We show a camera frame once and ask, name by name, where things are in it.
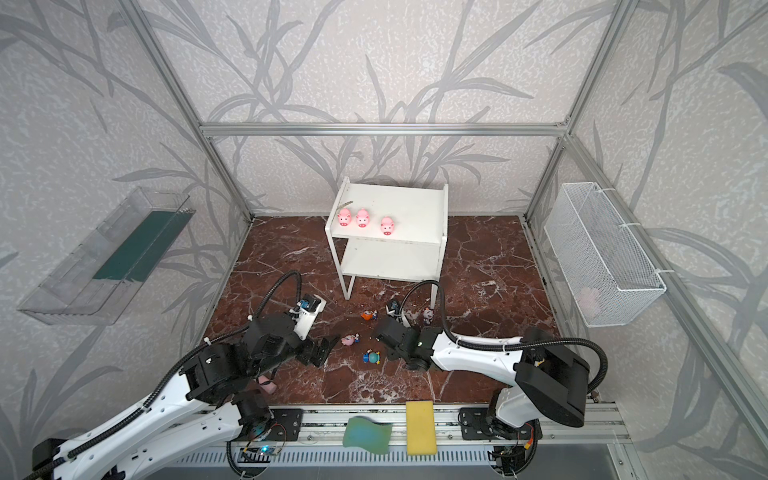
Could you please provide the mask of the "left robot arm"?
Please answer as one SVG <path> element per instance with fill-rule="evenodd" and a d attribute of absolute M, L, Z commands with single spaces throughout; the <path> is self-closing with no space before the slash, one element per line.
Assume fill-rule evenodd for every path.
<path fill-rule="evenodd" d="M 144 399 L 102 425 L 38 444 L 30 478 L 143 479 L 201 448 L 268 436 L 279 423 L 251 383 L 292 359 L 321 367 L 339 340 L 309 335 L 323 298 L 297 287 L 294 300 L 195 347 Z"/>

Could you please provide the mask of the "pink pig toy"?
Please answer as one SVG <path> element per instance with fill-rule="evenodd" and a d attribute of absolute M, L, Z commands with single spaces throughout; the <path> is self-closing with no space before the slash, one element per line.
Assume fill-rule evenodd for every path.
<path fill-rule="evenodd" d="M 348 208 L 342 208 L 337 214 L 338 224 L 342 227 L 347 227 L 352 222 L 352 214 Z"/>
<path fill-rule="evenodd" d="M 355 222 L 359 228 L 366 228 L 370 224 L 370 214 L 366 209 L 360 209 L 355 215 Z"/>
<path fill-rule="evenodd" d="M 395 229 L 395 223 L 394 223 L 394 220 L 393 220 L 392 218 L 390 218 L 390 217 L 384 217 L 384 218 L 381 220 L 381 223 L 380 223 L 380 229 L 381 229 L 381 232 L 382 232 L 382 233 L 383 233 L 385 236 L 390 236 L 390 235 L 392 235 L 392 234 L 394 233 L 394 229 Z"/>

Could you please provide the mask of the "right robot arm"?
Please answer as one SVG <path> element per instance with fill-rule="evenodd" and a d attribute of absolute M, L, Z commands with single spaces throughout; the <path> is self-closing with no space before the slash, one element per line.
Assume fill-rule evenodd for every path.
<path fill-rule="evenodd" d="M 419 288 L 430 286 L 442 324 L 418 328 L 406 323 L 404 308 Z M 436 280 L 415 284 L 403 301 L 388 306 L 374 338 L 392 359 L 413 371 L 482 374 L 504 385 L 490 402 L 491 420 L 519 429 L 545 417 L 580 428 L 587 396 L 603 382 L 608 357 L 595 342 L 578 337 L 556 338 L 536 327 L 521 337 L 482 338 L 458 335 L 448 322 L 446 297 Z"/>

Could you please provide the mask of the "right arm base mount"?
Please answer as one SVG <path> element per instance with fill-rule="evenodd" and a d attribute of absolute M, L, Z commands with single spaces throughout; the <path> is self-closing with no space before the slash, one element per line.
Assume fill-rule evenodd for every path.
<path fill-rule="evenodd" d="M 522 427 L 512 427 L 491 415 L 487 407 L 460 408 L 458 423 L 463 440 L 530 441 L 532 438 L 542 438 L 542 434 L 537 430 L 537 420 L 527 422 Z"/>

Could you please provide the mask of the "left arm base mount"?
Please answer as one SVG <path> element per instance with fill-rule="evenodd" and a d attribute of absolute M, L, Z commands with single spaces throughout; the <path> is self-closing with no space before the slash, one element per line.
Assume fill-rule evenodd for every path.
<path fill-rule="evenodd" d="M 279 408 L 272 411 L 273 419 L 263 425 L 244 430 L 239 441 L 296 442 L 301 431 L 304 411 L 300 408 Z"/>

